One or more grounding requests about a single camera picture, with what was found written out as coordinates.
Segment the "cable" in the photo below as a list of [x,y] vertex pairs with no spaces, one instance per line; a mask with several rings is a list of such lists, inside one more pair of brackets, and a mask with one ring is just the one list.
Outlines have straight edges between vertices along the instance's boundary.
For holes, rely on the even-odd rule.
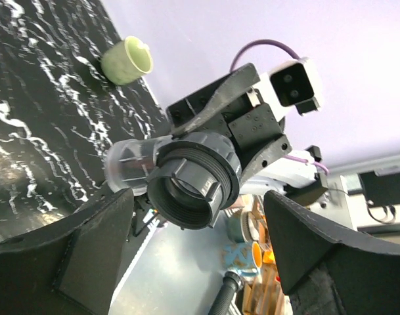
[[[365,199],[366,199],[367,193],[366,193],[365,184],[364,184],[364,182],[363,182],[363,180],[362,180],[360,174],[358,174],[358,176],[359,176],[360,185],[362,186],[363,195],[364,195],[364,197],[365,197]],[[395,207],[394,207],[393,205],[389,205],[389,206],[388,206],[389,211],[390,211],[391,214],[392,214],[392,219],[389,220],[389,221],[385,221],[385,219],[388,218],[388,209],[387,209],[387,207],[386,207],[386,206],[382,206],[382,209],[384,210],[384,213],[385,213],[385,217],[384,217],[382,220],[380,220],[380,219],[377,219],[377,218],[375,218],[375,217],[373,216],[372,212],[370,211],[368,202],[369,202],[369,201],[367,201],[367,203],[366,203],[366,209],[367,209],[367,211],[368,211],[369,216],[370,216],[372,219],[374,219],[376,222],[379,222],[379,223],[385,224],[385,225],[393,224],[393,223],[395,222],[395,219],[396,219],[396,217],[397,217],[397,210],[395,209]]]
[[344,194],[346,194],[347,196],[350,196],[348,192],[342,190],[342,189],[338,189],[338,188],[328,188],[328,190],[334,190],[336,192],[342,192]]
[[251,41],[250,43],[246,44],[243,46],[239,52],[236,54],[234,57],[230,72],[234,70],[236,67],[236,63],[239,61],[239,58],[248,50],[251,49],[252,47],[259,46],[259,45],[270,45],[270,46],[275,46],[278,47],[282,50],[284,50],[286,53],[288,53],[293,59],[300,59],[299,55],[294,52],[293,49],[291,49],[288,45],[281,43],[280,41],[275,41],[273,39],[258,39],[256,41]]
[[385,221],[385,219],[388,218],[388,209],[387,209],[386,206],[382,206],[382,209],[384,210],[384,213],[385,213],[385,217],[384,217],[383,219],[377,219],[377,218],[375,218],[375,217],[373,216],[372,212],[370,211],[370,208],[369,208],[368,205],[366,205],[366,208],[367,208],[367,211],[368,211],[368,214],[370,215],[370,217],[371,217],[372,219],[374,219],[376,222],[379,222],[379,223],[385,224],[385,225],[393,224],[393,223],[395,222],[397,212],[396,212],[395,207],[394,207],[393,205],[389,205],[389,206],[388,206],[389,211],[390,211],[391,214],[392,214],[392,219],[389,220],[389,221]]
[[[284,158],[285,159],[289,159],[291,161],[296,161],[296,162],[300,162],[300,163],[304,163],[304,164],[309,164],[309,161],[307,159],[301,159],[300,157],[296,157],[296,156],[284,156]],[[314,161],[311,164],[316,166],[316,167],[318,167],[319,169],[322,169],[324,171],[325,175],[328,175],[330,173],[330,170],[328,169],[328,167],[325,166],[322,163]]]
[[156,213],[141,227],[141,229],[138,230],[138,231],[136,231],[136,226],[132,226],[132,227],[130,228],[130,231],[129,231],[128,236],[127,236],[127,242],[129,242],[129,235],[130,235],[131,232],[132,232],[132,235],[136,238],[138,235],[141,234],[142,231],[144,231],[144,230],[147,228],[147,226],[148,226],[151,222],[153,222],[153,220],[154,220],[155,218],[158,217],[158,215],[159,215],[159,212],[156,212]]

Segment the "black hose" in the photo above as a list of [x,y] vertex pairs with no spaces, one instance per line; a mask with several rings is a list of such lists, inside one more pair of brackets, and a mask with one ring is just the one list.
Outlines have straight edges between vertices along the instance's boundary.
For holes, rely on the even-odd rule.
[[226,315],[232,303],[234,294],[242,288],[240,276],[234,272],[226,272],[223,285],[220,288],[208,315]]

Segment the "camera lens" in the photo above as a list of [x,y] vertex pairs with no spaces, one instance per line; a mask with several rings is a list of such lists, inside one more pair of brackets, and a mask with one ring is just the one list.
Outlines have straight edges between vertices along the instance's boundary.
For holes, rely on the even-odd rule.
[[286,74],[286,75],[283,77],[283,80],[284,80],[284,82],[289,83],[289,82],[292,82],[293,77],[292,77],[290,74]]
[[299,96],[299,92],[297,92],[297,90],[293,90],[292,92],[290,92],[290,96],[296,98]]
[[194,230],[213,226],[219,210],[237,197],[239,169],[228,138],[189,133],[160,147],[156,168],[146,179],[147,195],[169,222]]

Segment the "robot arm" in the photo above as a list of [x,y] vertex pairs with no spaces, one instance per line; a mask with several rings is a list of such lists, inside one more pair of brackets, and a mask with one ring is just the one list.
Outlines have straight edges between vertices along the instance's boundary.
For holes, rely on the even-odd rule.
[[[303,58],[261,76],[247,64],[210,83],[167,109],[172,135],[113,145],[108,184],[146,193],[163,217],[193,229],[213,226],[241,188],[309,186],[316,168],[283,158],[292,148],[280,123],[292,108],[319,109],[314,73]],[[313,161],[308,152],[293,154]]]

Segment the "green cup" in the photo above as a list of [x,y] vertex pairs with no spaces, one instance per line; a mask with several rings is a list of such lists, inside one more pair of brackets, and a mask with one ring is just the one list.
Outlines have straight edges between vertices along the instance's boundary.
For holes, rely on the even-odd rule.
[[104,53],[100,61],[104,75],[116,85],[131,83],[153,70],[153,59],[146,44],[134,36]]

